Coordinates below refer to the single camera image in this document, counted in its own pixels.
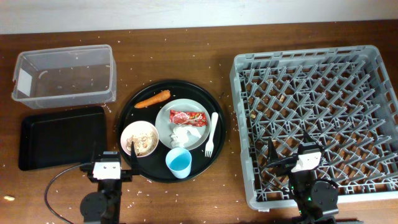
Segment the grey dishwasher rack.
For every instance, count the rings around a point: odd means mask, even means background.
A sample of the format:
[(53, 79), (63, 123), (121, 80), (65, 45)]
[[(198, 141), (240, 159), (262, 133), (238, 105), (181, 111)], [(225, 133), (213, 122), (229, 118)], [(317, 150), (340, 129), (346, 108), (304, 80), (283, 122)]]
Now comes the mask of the grey dishwasher rack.
[(293, 207), (289, 181), (267, 168), (304, 134), (325, 148), (317, 179), (337, 183), (341, 203), (397, 198), (397, 97), (377, 47), (240, 54), (230, 72), (248, 206)]

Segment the white napkin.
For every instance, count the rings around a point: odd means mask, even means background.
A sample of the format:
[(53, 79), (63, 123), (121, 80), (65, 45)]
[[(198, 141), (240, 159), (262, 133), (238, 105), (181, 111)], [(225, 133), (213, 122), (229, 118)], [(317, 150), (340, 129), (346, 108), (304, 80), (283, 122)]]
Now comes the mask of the white napkin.
[(185, 147), (185, 144), (189, 142), (190, 138), (188, 135), (192, 135), (196, 138), (201, 138), (201, 134), (196, 127), (191, 125), (179, 124), (173, 128), (173, 133), (170, 135), (172, 138), (171, 146), (173, 148), (176, 147)]

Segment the peanut on table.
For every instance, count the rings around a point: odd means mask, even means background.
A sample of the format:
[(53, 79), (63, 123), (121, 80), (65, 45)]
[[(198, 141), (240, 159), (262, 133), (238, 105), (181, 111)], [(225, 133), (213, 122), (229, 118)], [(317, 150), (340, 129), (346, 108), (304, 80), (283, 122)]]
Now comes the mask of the peanut on table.
[(13, 196), (10, 196), (10, 195), (4, 196), (4, 199), (7, 200), (7, 201), (14, 201), (15, 200), (15, 198)]

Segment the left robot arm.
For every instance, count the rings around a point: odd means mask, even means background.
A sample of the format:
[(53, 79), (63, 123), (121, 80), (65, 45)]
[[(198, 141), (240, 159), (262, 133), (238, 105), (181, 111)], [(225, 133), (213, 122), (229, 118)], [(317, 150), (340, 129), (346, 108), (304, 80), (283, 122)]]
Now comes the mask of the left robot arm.
[(140, 174), (137, 156), (132, 153), (129, 160), (131, 168), (123, 170), (119, 152), (94, 152), (91, 161), (80, 169), (90, 182), (98, 185), (97, 190), (86, 195), (80, 203), (84, 223), (119, 223), (122, 184)]

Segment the red snack wrapper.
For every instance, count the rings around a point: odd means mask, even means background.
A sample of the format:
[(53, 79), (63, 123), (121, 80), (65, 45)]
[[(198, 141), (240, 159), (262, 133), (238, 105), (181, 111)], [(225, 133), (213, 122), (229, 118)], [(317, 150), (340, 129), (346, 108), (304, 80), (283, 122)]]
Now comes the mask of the red snack wrapper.
[(174, 124), (184, 124), (196, 127), (207, 125), (207, 118), (204, 112), (170, 110), (169, 120)]

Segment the black round tray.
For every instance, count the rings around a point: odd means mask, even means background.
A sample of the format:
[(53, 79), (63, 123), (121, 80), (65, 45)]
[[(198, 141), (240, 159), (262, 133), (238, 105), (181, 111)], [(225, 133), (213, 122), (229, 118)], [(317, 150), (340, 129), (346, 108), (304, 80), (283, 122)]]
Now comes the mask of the black round tray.
[[(170, 99), (147, 108), (137, 109), (134, 107), (136, 103), (146, 100), (149, 97), (160, 93), (162, 90), (170, 91)], [(204, 106), (204, 109), (206, 109), (207, 112), (217, 112), (219, 114), (213, 139), (214, 150), (211, 157), (205, 156), (205, 143), (201, 143), (197, 148), (192, 149), (192, 170), (190, 175), (186, 177), (185, 180), (192, 179), (200, 175), (207, 170), (207, 168), (209, 168), (214, 161), (216, 161), (223, 149), (224, 141), (226, 139), (226, 119), (219, 103), (208, 91), (194, 83), (183, 80), (165, 80), (153, 83), (152, 85), (141, 90), (139, 93), (136, 93), (133, 97), (131, 97), (121, 111), (116, 125), (116, 136), (118, 138), (118, 148), (128, 165), (131, 164), (130, 156), (128, 153), (124, 152), (121, 143), (121, 135), (123, 130), (129, 124), (135, 121), (147, 121), (151, 124), (155, 124), (156, 116), (162, 109), (165, 108), (166, 104), (173, 100), (179, 99), (189, 99), (196, 101)], [(140, 165), (141, 175), (156, 182), (168, 184), (181, 182), (180, 179), (176, 178), (171, 173), (165, 163), (165, 157), (169, 151), (170, 149), (165, 144), (160, 142), (152, 154), (138, 158), (137, 161)]]

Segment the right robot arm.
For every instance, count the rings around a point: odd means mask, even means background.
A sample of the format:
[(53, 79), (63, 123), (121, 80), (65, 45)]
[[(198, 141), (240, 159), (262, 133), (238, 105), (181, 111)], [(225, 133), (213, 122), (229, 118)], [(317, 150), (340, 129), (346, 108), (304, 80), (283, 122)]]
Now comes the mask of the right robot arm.
[(300, 215), (293, 223), (336, 223), (338, 184), (329, 179), (315, 178), (313, 171), (320, 165), (325, 149), (307, 132), (298, 151), (280, 159), (272, 139), (268, 139), (267, 168), (275, 168), (277, 176), (289, 178), (289, 195)]

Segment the light blue cup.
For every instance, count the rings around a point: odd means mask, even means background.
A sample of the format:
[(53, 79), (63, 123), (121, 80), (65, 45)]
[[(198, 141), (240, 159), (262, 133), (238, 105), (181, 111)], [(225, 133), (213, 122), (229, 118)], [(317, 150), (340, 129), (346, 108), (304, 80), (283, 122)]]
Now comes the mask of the light blue cup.
[(176, 178), (184, 179), (190, 174), (192, 155), (187, 149), (177, 147), (167, 153), (165, 163)]

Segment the grey round plate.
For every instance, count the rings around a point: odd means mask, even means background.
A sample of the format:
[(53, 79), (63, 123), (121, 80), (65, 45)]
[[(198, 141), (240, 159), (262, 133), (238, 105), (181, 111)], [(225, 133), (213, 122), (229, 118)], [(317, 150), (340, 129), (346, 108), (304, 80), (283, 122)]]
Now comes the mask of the grey round plate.
[(162, 142), (166, 147), (173, 149), (171, 146), (172, 138), (170, 135), (173, 133), (173, 128), (179, 124), (171, 123), (170, 118), (170, 110), (176, 111), (191, 111), (191, 112), (204, 112), (207, 118), (207, 125), (202, 127), (196, 127), (201, 134), (201, 138), (196, 138), (192, 135), (188, 135), (190, 138), (189, 142), (185, 144), (185, 149), (192, 150), (204, 143), (210, 133), (210, 118), (211, 116), (201, 104), (197, 103), (196, 101), (189, 100), (189, 99), (178, 99), (173, 100), (170, 103), (167, 103), (165, 106), (161, 108), (159, 111), (156, 120), (155, 120), (155, 127), (158, 130), (159, 134), (159, 141)]

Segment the orange carrot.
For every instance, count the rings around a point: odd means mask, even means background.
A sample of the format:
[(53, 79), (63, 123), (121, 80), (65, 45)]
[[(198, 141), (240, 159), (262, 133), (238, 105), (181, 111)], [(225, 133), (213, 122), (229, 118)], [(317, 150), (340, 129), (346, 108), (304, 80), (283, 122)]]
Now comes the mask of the orange carrot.
[(165, 100), (168, 100), (170, 98), (171, 94), (169, 90), (163, 90), (160, 93), (152, 96), (151, 98), (148, 98), (144, 101), (140, 101), (134, 105), (135, 108), (141, 109), (141, 108), (146, 108), (148, 106), (161, 103)]

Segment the clear plastic waste bin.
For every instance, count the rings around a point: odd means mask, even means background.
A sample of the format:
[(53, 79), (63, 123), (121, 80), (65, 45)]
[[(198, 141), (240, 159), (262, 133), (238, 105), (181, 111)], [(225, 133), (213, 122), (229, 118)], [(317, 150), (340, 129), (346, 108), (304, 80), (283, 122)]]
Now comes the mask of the clear plastic waste bin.
[(117, 70), (110, 45), (21, 52), (11, 97), (32, 109), (112, 103)]

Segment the black rectangular tray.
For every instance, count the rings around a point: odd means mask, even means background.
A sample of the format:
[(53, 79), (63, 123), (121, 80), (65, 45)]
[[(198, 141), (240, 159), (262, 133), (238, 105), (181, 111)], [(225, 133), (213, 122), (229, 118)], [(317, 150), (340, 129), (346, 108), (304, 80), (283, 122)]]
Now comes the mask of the black rectangular tray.
[(18, 166), (22, 171), (90, 161), (107, 149), (106, 117), (100, 106), (28, 116), (21, 123)]

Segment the rice and nuts food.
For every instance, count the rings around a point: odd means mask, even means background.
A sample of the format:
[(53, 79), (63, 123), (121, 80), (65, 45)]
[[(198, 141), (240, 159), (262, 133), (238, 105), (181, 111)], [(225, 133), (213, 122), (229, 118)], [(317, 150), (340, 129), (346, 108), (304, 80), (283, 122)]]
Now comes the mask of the rice and nuts food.
[(136, 156), (145, 156), (152, 152), (158, 143), (158, 138), (153, 132), (133, 134), (127, 139), (126, 147)]

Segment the white plastic fork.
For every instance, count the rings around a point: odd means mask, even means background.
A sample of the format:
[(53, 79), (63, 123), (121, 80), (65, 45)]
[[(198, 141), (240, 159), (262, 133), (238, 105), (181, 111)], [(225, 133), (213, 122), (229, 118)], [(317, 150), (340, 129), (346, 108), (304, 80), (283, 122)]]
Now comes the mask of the white plastic fork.
[(213, 143), (213, 137), (215, 134), (215, 129), (216, 129), (216, 125), (218, 122), (218, 113), (217, 112), (213, 112), (211, 114), (211, 124), (210, 124), (210, 133), (209, 133), (209, 138), (208, 141), (205, 145), (205, 156), (206, 157), (211, 157), (212, 153), (213, 153), (213, 149), (214, 149), (214, 143)]

